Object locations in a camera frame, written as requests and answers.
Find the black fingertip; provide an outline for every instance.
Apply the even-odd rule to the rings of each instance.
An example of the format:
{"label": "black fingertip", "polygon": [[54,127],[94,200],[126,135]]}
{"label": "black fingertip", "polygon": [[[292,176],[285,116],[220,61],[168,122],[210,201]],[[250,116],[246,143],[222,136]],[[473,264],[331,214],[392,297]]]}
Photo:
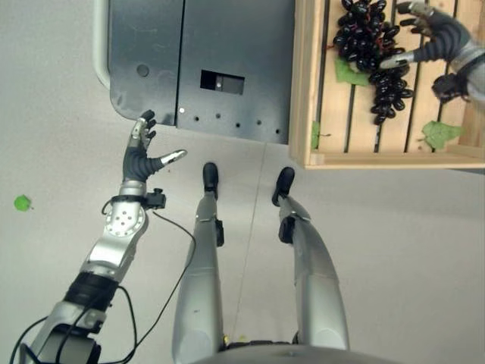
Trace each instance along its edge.
{"label": "black fingertip", "polygon": [[411,2],[403,2],[397,5],[397,11],[400,14],[409,14],[411,12]]}
{"label": "black fingertip", "polygon": [[142,119],[145,119],[145,120],[149,121],[149,120],[151,120],[151,119],[153,119],[155,117],[155,113],[152,110],[147,110],[140,117]]}
{"label": "black fingertip", "polygon": [[293,184],[293,180],[295,179],[295,170],[291,167],[285,167],[281,170],[280,175],[278,176],[276,187],[274,189],[273,196],[271,197],[271,201],[273,205],[279,206],[280,203],[278,201],[279,196],[287,197],[289,195],[289,189]]}
{"label": "black fingertip", "polygon": [[415,25],[415,23],[416,23],[415,19],[404,19],[404,20],[401,20],[399,24],[402,25],[403,27],[407,27],[409,25]]}
{"label": "black fingertip", "polygon": [[152,129],[155,125],[157,124],[157,121],[156,120],[150,120],[147,125],[146,125],[146,128],[147,129]]}
{"label": "black fingertip", "polygon": [[204,182],[205,192],[214,192],[215,199],[218,198],[217,186],[219,185],[219,171],[217,165],[207,162],[202,169],[202,180]]}

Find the green grape leaf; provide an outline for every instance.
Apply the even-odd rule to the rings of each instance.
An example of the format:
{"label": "green grape leaf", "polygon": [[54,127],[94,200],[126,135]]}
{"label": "green grape leaf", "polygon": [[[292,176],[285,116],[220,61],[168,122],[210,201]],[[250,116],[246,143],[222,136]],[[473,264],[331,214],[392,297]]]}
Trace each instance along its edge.
{"label": "green grape leaf", "polygon": [[311,125],[311,148],[317,149],[320,139],[320,123],[314,121]]}
{"label": "green grape leaf", "polygon": [[362,72],[354,72],[349,63],[341,57],[335,58],[335,74],[337,82],[347,82],[352,85],[368,86],[369,75]]}
{"label": "green grape leaf", "polygon": [[18,211],[27,211],[30,209],[30,199],[25,196],[18,196],[14,201],[14,206]]}
{"label": "green grape leaf", "polygon": [[437,121],[430,121],[423,127],[424,141],[435,149],[443,149],[446,142],[459,137],[462,134],[461,127],[452,127]]}

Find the rectangular hole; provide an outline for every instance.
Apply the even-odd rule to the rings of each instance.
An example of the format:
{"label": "rectangular hole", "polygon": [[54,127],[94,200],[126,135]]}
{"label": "rectangular hole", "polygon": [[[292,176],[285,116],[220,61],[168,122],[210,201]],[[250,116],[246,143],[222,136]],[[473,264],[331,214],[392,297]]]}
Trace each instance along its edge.
{"label": "rectangular hole", "polygon": [[211,89],[220,93],[233,93],[242,95],[244,91],[244,77],[233,74],[220,74],[202,70],[200,76],[200,88]]}

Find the gray floor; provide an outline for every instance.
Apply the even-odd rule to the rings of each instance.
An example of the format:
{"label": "gray floor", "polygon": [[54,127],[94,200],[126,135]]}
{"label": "gray floor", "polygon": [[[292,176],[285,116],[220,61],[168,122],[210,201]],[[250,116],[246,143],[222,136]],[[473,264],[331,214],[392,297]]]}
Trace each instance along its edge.
{"label": "gray floor", "polygon": [[[91,4],[0,4],[0,361],[20,332],[62,298],[102,232],[99,209],[117,192],[131,122],[119,117],[91,67]],[[277,240],[270,204],[285,146],[159,127],[152,154],[189,155],[150,180],[163,214],[191,228],[207,160],[221,170],[219,251],[224,327],[231,339],[291,340],[293,252]],[[457,171],[302,171],[293,196],[312,214],[341,279],[352,348],[405,363],[483,363],[482,175]],[[34,210],[17,212],[25,193]],[[140,331],[183,267],[189,241],[152,218],[124,285]],[[135,363],[170,362],[174,304]],[[99,337],[103,359],[132,338],[116,297]]]}

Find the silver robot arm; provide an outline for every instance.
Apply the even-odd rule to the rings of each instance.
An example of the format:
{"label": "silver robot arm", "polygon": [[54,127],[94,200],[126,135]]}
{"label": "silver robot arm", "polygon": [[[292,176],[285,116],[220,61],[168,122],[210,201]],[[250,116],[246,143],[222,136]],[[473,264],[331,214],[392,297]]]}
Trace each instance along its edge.
{"label": "silver robot arm", "polygon": [[[147,158],[147,148],[155,136],[155,131],[150,131],[156,124],[154,116],[153,111],[147,111],[136,121],[124,156],[123,182],[119,194],[111,199],[103,234],[30,346],[42,362],[98,362],[101,347],[88,335],[101,330],[105,311],[133,261],[136,244],[149,224],[145,210],[164,207],[162,191],[147,193],[146,180],[187,154],[177,150],[160,158]],[[23,356],[22,364],[35,363]]]}
{"label": "silver robot arm", "polygon": [[401,25],[415,27],[413,33],[429,36],[431,41],[414,51],[388,58],[380,67],[444,59],[456,74],[444,75],[435,81],[436,97],[448,102],[458,96],[469,96],[485,108],[485,48],[457,20],[423,2],[403,2],[397,9],[400,14],[416,17],[402,21]]}

